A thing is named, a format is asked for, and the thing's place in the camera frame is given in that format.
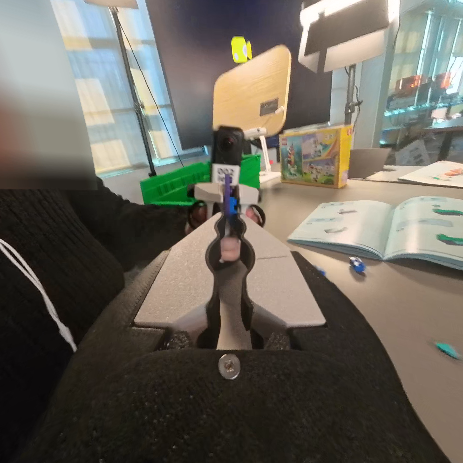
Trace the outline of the large black screen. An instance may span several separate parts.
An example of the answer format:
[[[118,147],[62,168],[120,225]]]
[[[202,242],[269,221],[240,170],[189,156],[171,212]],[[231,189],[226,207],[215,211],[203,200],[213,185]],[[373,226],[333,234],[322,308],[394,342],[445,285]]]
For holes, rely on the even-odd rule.
[[[302,35],[297,0],[148,0],[145,2],[183,150],[211,145],[212,93],[236,66],[231,39],[250,41],[255,57],[276,45],[291,52],[284,129],[330,119],[332,73],[298,62]]]

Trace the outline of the purple and blue lego assembly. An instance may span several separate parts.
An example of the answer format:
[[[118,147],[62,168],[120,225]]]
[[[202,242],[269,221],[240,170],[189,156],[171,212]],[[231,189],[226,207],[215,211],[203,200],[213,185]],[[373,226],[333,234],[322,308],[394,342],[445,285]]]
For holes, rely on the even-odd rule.
[[[225,174],[223,190],[223,215],[225,222],[231,229],[238,225],[239,216],[238,186],[232,183],[231,174]]]

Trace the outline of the person's left hand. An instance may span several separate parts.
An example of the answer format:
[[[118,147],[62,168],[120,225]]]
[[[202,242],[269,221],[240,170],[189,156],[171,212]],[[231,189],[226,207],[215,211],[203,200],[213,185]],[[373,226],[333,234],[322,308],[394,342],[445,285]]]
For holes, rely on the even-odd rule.
[[[258,224],[264,226],[264,214],[261,208],[257,205],[247,207],[245,212],[246,217]],[[187,223],[185,225],[185,234],[190,234],[193,230],[201,226],[207,220],[207,207],[201,205],[195,209],[191,209],[187,214]],[[241,241],[235,236],[226,236],[221,240],[221,261],[223,263],[235,262],[240,257]]]

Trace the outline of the light wooden board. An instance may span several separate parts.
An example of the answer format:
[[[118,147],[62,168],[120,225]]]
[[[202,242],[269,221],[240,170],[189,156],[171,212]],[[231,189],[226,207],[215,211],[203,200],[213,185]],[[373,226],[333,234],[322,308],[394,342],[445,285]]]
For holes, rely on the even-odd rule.
[[[292,56],[277,45],[217,78],[213,88],[212,129],[240,128],[248,134],[275,136],[287,114]]]

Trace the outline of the yellow sticker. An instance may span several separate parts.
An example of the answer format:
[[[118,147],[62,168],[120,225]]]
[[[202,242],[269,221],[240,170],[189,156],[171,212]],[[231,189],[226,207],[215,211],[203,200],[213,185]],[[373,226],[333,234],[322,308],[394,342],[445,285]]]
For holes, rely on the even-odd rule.
[[[252,59],[252,44],[243,36],[231,38],[232,58],[236,64],[242,64]]]

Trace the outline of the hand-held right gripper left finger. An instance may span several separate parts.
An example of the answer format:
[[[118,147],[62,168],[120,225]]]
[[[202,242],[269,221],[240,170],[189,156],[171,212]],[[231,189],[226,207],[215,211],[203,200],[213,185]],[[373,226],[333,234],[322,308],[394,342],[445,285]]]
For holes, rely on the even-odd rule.
[[[199,348],[218,344],[222,214],[217,213],[173,246],[161,264],[134,326],[185,332]]]

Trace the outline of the grey laptop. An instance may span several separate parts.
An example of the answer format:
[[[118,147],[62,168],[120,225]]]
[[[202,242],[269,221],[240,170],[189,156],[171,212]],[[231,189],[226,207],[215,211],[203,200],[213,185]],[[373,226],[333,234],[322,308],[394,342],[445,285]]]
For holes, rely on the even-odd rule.
[[[352,149],[348,179],[365,180],[383,170],[391,148]]]

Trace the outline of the teal lego piece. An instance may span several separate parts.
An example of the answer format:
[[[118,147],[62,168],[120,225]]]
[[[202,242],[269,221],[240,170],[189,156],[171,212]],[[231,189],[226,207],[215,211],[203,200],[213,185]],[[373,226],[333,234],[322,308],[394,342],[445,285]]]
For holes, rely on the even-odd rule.
[[[450,344],[437,342],[437,343],[435,343],[435,347],[440,352],[442,352],[443,354],[445,354],[446,356],[448,356],[448,357],[450,357],[450,358],[452,358],[454,360],[459,361],[461,359],[461,356],[458,353],[458,351]]]

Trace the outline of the yellow lego box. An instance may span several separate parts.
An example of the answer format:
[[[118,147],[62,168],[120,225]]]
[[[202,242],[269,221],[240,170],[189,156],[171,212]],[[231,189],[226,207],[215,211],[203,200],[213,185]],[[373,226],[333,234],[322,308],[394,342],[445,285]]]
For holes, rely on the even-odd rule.
[[[341,189],[347,185],[354,126],[311,128],[279,135],[281,182]]]

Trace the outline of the black knit sweater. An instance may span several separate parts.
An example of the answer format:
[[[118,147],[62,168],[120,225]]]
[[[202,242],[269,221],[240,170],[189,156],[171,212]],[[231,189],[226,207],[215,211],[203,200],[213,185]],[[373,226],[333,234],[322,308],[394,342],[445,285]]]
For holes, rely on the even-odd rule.
[[[0,194],[0,456],[22,451],[122,266],[55,190]]]

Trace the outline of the white printed paper sheet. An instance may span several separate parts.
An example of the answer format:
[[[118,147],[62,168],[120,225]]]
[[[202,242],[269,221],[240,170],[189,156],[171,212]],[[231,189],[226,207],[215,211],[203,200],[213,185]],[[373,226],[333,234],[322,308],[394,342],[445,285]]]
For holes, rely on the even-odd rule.
[[[430,165],[430,157],[423,139],[417,139],[395,153],[395,165],[417,166]]]

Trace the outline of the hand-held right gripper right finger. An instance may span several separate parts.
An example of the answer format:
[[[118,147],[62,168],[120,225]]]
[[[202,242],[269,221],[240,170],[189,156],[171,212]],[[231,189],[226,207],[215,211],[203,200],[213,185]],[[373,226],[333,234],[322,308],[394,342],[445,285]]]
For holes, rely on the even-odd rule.
[[[326,318],[288,246],[240,214],[241,284],[238,349],[252,349],[252,336],[268,340],[295,329],[322,327]]]

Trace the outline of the black light stand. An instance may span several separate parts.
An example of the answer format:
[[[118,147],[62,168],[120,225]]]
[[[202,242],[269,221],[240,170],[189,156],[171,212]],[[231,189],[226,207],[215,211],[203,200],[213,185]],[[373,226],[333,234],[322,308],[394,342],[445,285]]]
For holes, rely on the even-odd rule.
[[[359,89],[356,84],[356,64],[344,67],[344,71],[348,78],[346,104],[344,108],[344,125],[352,125],[353,129],[355,129],[363,103],[359,98]]]

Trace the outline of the white booklet with orange print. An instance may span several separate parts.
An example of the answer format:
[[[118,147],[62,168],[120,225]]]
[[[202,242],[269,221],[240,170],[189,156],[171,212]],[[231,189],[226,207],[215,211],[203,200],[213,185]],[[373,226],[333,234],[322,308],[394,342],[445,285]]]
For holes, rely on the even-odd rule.
[[[463,188],[463,164],[438,161],[399,177],[398,181],[446,188]]]

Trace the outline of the white desk stand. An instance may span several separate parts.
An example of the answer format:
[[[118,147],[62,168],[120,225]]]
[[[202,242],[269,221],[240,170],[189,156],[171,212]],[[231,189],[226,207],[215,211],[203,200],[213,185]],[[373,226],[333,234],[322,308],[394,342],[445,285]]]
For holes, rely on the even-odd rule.
[[[272,120],[277,115],[285,115],[285,108],[283,105],[278,106],[273,112],[265,114],[264,116],[267,116],[265,122],[251,123],[251,125],[249,125],[249,127],[244,130],[246,140],[253,141],[258,139],[261,144],[261,150],[263,153],[264,160],[264,169],[259,173],[261,185],[266,184],[272,180],[280,179],[281,177],[280,173],[272,171],[271,169],[268,146],[266,141],[268,137],[276,136],[281,131],[282,125],[275,125],[271,126],[270,129],[268,128],[269,121],[272,122]]]

